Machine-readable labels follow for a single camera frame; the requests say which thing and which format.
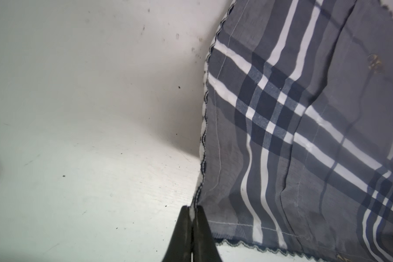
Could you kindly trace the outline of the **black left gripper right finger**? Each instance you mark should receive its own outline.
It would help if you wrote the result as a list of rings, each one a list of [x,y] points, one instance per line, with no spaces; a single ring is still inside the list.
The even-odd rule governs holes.
[[[196,207],[193,221],[193,261],[222,262],[202,206]]]

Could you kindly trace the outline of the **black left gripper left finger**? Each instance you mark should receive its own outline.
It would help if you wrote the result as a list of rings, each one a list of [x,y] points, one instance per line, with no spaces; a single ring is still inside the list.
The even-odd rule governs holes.
[[[183,206],[162,262],[191,262],[192,232],[190,207]]]

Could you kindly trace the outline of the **grey plaid pillowcase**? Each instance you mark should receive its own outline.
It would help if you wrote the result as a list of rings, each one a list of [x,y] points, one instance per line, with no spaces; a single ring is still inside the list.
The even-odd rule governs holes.
[[[215,243],[393,262],[393,13],[232,1],[204,75],[195,201]]]

